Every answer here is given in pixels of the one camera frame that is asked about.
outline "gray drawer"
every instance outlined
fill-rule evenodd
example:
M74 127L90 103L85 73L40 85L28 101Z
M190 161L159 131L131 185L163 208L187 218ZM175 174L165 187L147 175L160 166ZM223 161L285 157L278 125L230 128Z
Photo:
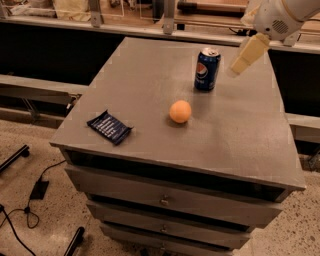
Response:
M228 248L239 249L250 239L250 235L245 232L195 222L193 220L180 219L176 216L172 217L121 205L94 201L88 201L87 206L93 217L102 221L114 222Z
M100 228L106 236L113 239L147 245L167 252L201 256L232 256L232 252L229 250L225 251L214 246L170 238L128 227L101 223Z
M281 212L276 203L121 172L73 165L66 171L82 192L246 226L265 227Z

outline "concrete floor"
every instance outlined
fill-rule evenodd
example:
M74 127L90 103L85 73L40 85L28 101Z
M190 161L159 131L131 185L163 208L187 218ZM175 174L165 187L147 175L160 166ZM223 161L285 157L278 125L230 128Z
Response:
M0 163L24 144L30 147L29 157L19 158L0 174L0 203L7 213L25 208L42 171L63 160L58 149L49 145L59 122L40 120L31 123L29 115L0 109ZM84 242L74 255L140 255L143 247L117 242L102 234L99 221L91 217L85 206L85 195L75 190L64 172L64 165L50 169L44 175L44 180L50 182L47 193L43 200L30 203L31 211L40 217L36 228L27 227L23 212L10 215L20 239L36 255L63 255L77 228L83 226ZM234 251L235 256L320 255L320 174L310 172L307 167L304 169L307 189L287 198L283 203L284 211L264 230L253 231L252 239L241 250ZM0 224L3 218L0 213ZM158 250L148 250L150 256L162 255ZM8 222L0 228L0 253L30 255L15 239Z

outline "black snack bag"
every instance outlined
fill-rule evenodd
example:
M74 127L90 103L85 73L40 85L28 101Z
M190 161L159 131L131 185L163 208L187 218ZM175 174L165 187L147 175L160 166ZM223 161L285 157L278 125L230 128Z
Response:
M115 145L119 145L132 130L132 128L125 126L118 119L110 115L108 110L88 121L87 125Z

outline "soda can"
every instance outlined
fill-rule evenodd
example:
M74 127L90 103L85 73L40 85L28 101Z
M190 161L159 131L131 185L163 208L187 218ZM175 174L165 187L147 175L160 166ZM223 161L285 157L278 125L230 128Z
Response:
M201 91L214 88L220 65L221 55L216 49L203 48L198 55L194 86Z

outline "can logo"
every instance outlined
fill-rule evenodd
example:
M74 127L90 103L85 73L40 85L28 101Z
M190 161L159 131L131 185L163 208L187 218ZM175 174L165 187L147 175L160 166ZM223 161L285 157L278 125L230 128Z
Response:
M198 62L197 64L197 77L199 79L203 79L207 76L208 69L205 65L203 65L201 62Z

